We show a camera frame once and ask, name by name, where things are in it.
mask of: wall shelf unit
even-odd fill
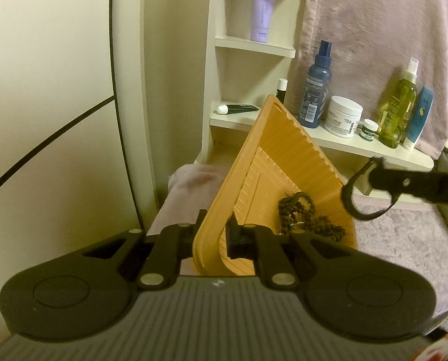
[[[202,150],[198,161],[230,168],[259,112],[217,115],[224,104],[261,107],[276,91],[279,78],[289,78],[299,7],[304,0],[276,0],[269,42],[249,40],[252,0],[210,0],[204,84]],[[322,126],[307,130],[344,180],[348,180],[373,156],[384,156],[393,167],[420,171],[432,169],[424,153],[395,150],[358,136],[340,138]],[[382,195],[372,191],[371,195]]]

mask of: door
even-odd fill
[[[142,2],[0,0],[0,288],[157,213]]]

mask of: black line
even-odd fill
[[[22,157],[18,162],[16,162],[12,167],[8,169],[6,173],[4,173],[0,177],[0,187],[7,182],[12,175],[14,175],[19,169],[21,169],[27,162],[29,162],[38,152],[40,152],[42,149],[47,147],[50,143],[55,141],[57,138],[59,138],[62,134],[64,134],[69,129],[73,128],[76,124],[78,124],[80,121],[87,118],[89,115],[96,112],[98,109],[101,109],[106,104],[112,102],[114,100],[114,96],[109,97],[108,99],[105,99],[104,101],[100,102],[98,105],[93,106],[91,109],[87,110],[85,113],[79,115],[77,118],[70,121],[68,124],[57,130],[54,134],[43,140],[40,144],[38,144],[35,148],[33,148],[30,152],[28,152],[24,157]]]
[[[112,36],[112,0],[108,0],[108,25],[109,25],[109,44],[110,44],[110,69],[112,72],[112,87],[114,89],[114,98],[115,98],[115,114],[117,115],[117,126],[119,128],[119,136],[120,136],[120,145],[122,147],[122,156],[124,157],[125,171],[127,172],[127,179],[129,181],[129,187],[131,189],[132,200],[134,203],[134,208],[136,209],[137,219],[139,220],[139,225],[141,229],[144,229],[144,222],[142,221],[142,217],[139,213],[139,209],[137,207],[136,194],[134,193],[131,173],[129,171],[129,164],[127,162],[127,154],[125,153],[125,145],[124,145],[124,137],[122,136],[122,126],[120,124],[120,114],[119,114],[119,101],[117,99],[117,86],[115,84],[115,67],[114,67],[114,38]]]

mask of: yellow spray bottle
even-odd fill
[[[416,100],[416,79],[419,61],[411,58],[404,78],[398,82],[382,114],[379,140],[389,148],[397,148],[409,122]]]

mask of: cosmetic tube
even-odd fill
[[[274,0],[254,0],[251,24],[251,41],[266,43],[269,38],[270,18]]]

